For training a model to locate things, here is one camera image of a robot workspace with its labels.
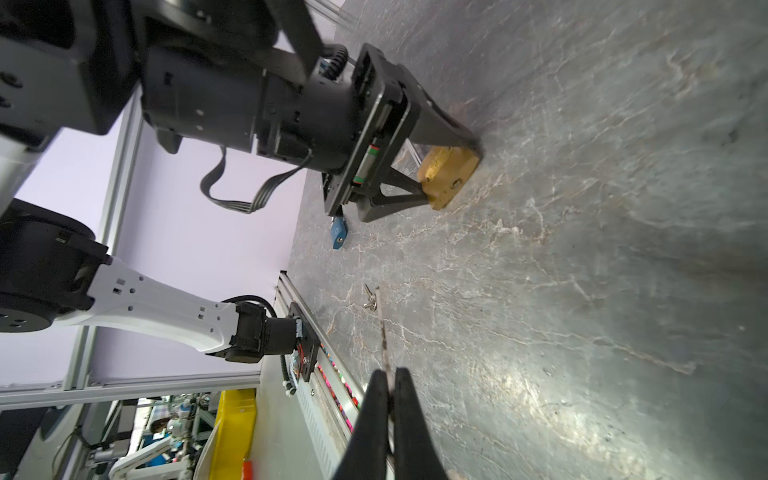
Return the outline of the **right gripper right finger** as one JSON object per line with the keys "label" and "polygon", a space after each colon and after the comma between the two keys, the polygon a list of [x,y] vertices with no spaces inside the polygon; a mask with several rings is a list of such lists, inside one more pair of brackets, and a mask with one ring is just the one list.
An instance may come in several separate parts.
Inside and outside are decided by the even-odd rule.
{"label": "right gripper right finger", "polygon": [[441,479],[448,475],[432,443],[408,369],[398,368],[392,392],[396,479]]}

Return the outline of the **silver key with ring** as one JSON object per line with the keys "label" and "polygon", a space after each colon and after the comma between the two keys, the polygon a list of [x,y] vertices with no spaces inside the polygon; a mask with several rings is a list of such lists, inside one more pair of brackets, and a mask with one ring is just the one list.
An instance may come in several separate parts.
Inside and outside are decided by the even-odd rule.
{"label": "silver key with ring", "polygon": [[388,391],[392,393],[394,391],[394,372],[391,365],[390,355],[388,351],[388,339],[386,333],[386,322],[384,317],[384,300],[381,289],[375,288],[376,305],[377,305],[377,318],[380,324],[381,331],[381,358],[383,370],[386,374]]}

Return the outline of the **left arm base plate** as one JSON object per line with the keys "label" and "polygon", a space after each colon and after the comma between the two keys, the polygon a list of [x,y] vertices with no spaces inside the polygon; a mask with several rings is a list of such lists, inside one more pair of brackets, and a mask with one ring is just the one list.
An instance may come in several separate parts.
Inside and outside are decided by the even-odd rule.
{"label": "left arm base plate", "polygon": [[290,304],[289,314],[297,324],[297,344],[292,354],[291,368],[296,380],[309,382],[315,370],[321,340],[297,302]]}

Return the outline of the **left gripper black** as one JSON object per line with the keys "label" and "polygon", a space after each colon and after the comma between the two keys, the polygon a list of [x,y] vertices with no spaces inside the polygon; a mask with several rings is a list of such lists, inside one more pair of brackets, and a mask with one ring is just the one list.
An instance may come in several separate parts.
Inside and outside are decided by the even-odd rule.
{"label": "left gripper black", "polygon": [[328,174],[323,197],[327,215],[354,203],[370,223],[427,205],[422,185],[392,167],[405,141],[466,148],[482,156],[480,138],[439,107],[414,75],[364,44],[351,77],[353,146],[344,167]]}

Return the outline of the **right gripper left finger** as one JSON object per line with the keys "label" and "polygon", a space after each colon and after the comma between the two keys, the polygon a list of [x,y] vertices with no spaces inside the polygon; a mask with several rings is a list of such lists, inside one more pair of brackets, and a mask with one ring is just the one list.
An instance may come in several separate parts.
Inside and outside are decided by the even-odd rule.
{"label": "right gripper left finger", "polygon": [[389,387],[382,370],[373,372],[345,453],[333,479],[385,479],[389,455]]}

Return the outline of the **brass padlock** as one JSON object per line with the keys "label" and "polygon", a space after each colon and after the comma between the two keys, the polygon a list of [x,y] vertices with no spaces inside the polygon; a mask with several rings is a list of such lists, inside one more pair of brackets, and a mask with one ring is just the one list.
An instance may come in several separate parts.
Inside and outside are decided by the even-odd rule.
{"label": "brass padlock", "polygon": [[481,157],[469,148],[430,146],[422,154],[410,141],[405,146],[417,161],[417,179],[430,207],[444,209],[466,185]]}

